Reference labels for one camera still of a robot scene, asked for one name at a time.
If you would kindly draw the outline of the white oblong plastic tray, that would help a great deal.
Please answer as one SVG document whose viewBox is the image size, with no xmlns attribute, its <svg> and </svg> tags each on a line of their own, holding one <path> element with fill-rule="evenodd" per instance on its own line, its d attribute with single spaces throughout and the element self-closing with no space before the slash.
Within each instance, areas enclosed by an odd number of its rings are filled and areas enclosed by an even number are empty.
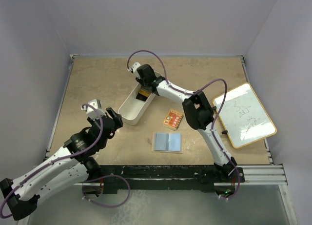
<svg viewBox="0 0 312 225">
<path fill-rule="evenodd" d="M 156 94 L 151 94 L 145 101 L 138 100 L 137 94 L 141 89 L 141 84 L 137 83 L 130 95 L 118 109 L 118 113 L 122 116 L 124 123 L 128 125 L 136 125 L 146 109 L 149 107 Z"/>
</svg>

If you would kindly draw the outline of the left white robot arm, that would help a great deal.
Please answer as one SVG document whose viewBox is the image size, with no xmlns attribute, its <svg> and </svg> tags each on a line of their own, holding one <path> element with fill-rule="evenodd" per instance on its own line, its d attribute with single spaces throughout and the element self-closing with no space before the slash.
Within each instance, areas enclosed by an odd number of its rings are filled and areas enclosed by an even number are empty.
<svg viewBox="0 0 312 225">
<path fill-rule="evenodd" d="M 120 114 L 112 108 L 106 110 L 84 104 L 90 126 L 73 134 L 60 149 L 33 170 L 15 179 L 5 178 L 0 183 L 4 200 L 1 208 L 8 206 L 9 215 L 22 220 L 33 213 L 44 197 L 55 190 L 101 177 L 101 168 L 93 155 L 106 147 L 115 132 L 123 127 Z"/>
</svg>

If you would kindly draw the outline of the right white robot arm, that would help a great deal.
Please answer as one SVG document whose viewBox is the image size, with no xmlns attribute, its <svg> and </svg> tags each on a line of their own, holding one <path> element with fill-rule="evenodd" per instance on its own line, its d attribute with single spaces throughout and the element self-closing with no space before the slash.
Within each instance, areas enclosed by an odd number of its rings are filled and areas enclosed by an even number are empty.
<svg viewBox="0 0 312 225">
<path fill-rule="evenodd" d="M 164 76 L 157 76 L 148 65 L 136 62 L 128 71 L 133 73 L 136 81 L 151 93 L 166 97 L 182 104 L 187 124 L 199 132 L 208 146 L 217 170 L 217 177 L 227 182 L 234 176 L 237 163 L 225 147 L 214 126 L 214 110 L 203 91 L 190 91 L 170 83 Z"/>
</svg>

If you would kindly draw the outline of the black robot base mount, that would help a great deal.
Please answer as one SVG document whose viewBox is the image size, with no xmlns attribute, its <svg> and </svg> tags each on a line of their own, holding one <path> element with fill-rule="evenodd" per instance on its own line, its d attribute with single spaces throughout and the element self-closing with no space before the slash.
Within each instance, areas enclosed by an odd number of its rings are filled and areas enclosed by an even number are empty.
<svg viewBox="0 0 312 225">
<path fill-rule="evenodd" d="M 86 183 L 102 182 L 105 194 L 118 190 L 197 190 L 233 195 L 245 182 L 243 168 L 209 165 L 97 165 Z"/>
</svg>

